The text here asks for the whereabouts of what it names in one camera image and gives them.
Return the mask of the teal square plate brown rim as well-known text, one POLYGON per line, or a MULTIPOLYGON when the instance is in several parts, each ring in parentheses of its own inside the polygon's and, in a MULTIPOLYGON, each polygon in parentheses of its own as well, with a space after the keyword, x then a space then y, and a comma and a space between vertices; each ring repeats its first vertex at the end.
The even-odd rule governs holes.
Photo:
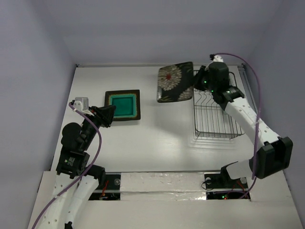
POLYGON ((114 121, 138 121, 141 119, 140 90, 106 91, 104 105, 114 105, 114 121))

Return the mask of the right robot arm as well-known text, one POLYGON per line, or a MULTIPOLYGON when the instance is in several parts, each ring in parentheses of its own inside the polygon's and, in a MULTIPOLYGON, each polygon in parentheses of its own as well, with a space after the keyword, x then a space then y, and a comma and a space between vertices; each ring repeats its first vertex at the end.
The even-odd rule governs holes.
POLYGON ((264 179, 288 168, 293 141, 281 137, 259 117, 244 93, 230 83, 229 68, 224 62, 201 66, 195 75, 194 87, 209 91, 213 100, 239 124, 254 146, 252 158, 221 168, 218 180, 224 187, 232 186, 242 177, 264 179))

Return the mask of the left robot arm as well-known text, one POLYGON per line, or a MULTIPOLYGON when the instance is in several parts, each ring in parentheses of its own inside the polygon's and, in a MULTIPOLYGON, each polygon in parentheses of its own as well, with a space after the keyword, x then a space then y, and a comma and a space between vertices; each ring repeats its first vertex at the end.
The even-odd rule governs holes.
POLYGON ((87 150, 95 136, 99 138, 97 150, 101 150, 99 129, 111 126, 116 107, 88 107, 77 100, 71 101, 69 107, 84 121, 82 124, 69 123, 62 130, 52 197, 34 221, 34 229, 75 228, 93 191, 107 184, 105 169, 88 162, 87 150))

